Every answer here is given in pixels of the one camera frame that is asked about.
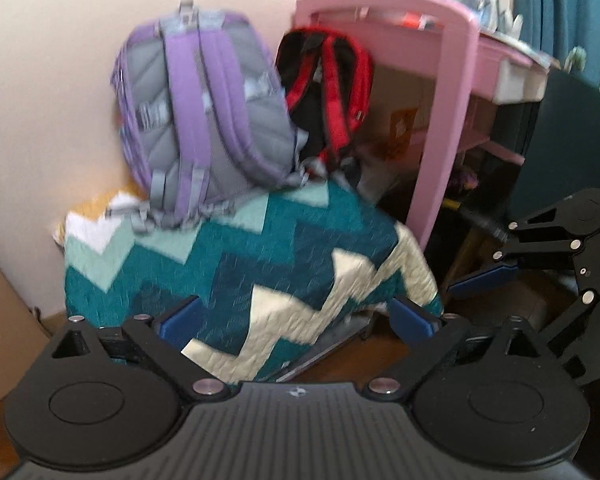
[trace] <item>logo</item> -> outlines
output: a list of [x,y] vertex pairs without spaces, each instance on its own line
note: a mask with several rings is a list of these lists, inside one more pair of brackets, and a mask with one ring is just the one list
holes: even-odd
[[293,396],[296,399],[299,399],[300,397],[305,396],[307,394],[307,390],[305,390],[304,388],[301,388],[300,386],[297,386],[293,390],[289,390],[287,393],[290,396]]

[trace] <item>folded blanket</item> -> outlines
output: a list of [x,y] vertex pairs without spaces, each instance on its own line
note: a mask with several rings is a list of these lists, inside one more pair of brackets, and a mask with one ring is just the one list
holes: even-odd
[[97,326],[156,316],[191,294],[204,307],[184,355],[224,381],[264,378],[332,323],[404,294],[438,314],[436,283],[411,232],[335,184],[270,193],[189,231],[136,235],[107,205],[64,225],[68,313]]

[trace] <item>backpack strap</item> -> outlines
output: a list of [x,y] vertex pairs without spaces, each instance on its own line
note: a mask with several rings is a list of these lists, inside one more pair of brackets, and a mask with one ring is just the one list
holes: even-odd
[[356,57],[356,67],[353,71],[351,94],[349,95],[349,110],[347,111],[349,131],[355,132],[362,125],[369,110],[374,64],[368,50],[357,41],[347,38],[347,43]]
[[180,175],[174,216],[195,218],[209,184],[211,145],[202,101],[202,88],[194,58],[195,34],[163,30],[171,107],[180,147]]
[[327,149],[331,152],[333,161],[339,166],[341,150],[349,146],[351,138],[340,88],[338,61],[333,47],[335,41],[336,37],[329,35],[322,42],[322,100]]
[[244,80],[235,48],[222,30],[199,33],[198,39],[202,75],[211,95],[218,133],[229,156],[255,184],[267,189],[283,185],[287,174],[257,153],[249,124],[245,92],[256,95],[267,77],[263,75],[257,83]]
[[294,81],[291,90],[286,94],[286,107],[288,108],[289,113],[296,109],[298,103],[304,97],[304,94],[309,88],[309,84],[314,78],[314,73],[318,68],[319,61],[320,56],[317,52],[307,52],[302,56],[298,77]]

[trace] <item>yellow object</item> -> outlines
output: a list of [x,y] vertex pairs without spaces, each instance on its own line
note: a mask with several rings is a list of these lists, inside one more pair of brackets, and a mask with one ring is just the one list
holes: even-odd
[[[114,189],[98,195],[93,200],[83,202],[80,205],[74,206],[69,212],[76,213],[80,216],[88,218],[91,221],[96,221],[106,211],[109,203],[118,193],[126,193],[131,196],[137,196],[140,200],[146,199],[146,193],[140,189],[138,184],[130,180],[127,184],[119,189]],[[60,246],[64,245],[64,221],[62,221],[57,227],[54,233],[54,240]]]
[[449,198],[443,198],[442,207],[444,207],[445,209],[452,209],[453,211],[458,211],[458,209],[460,209],[460,203]]

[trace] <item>white wall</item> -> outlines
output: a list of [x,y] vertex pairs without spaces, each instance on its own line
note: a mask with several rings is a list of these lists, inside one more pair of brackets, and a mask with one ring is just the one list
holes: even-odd
[[[0,266],[43,316],[64,309],[51,233],[126,179],[110,70],[132,27],[179,0],[0,0]],[[295,0],[195,0],[246,12],[271,48]]]

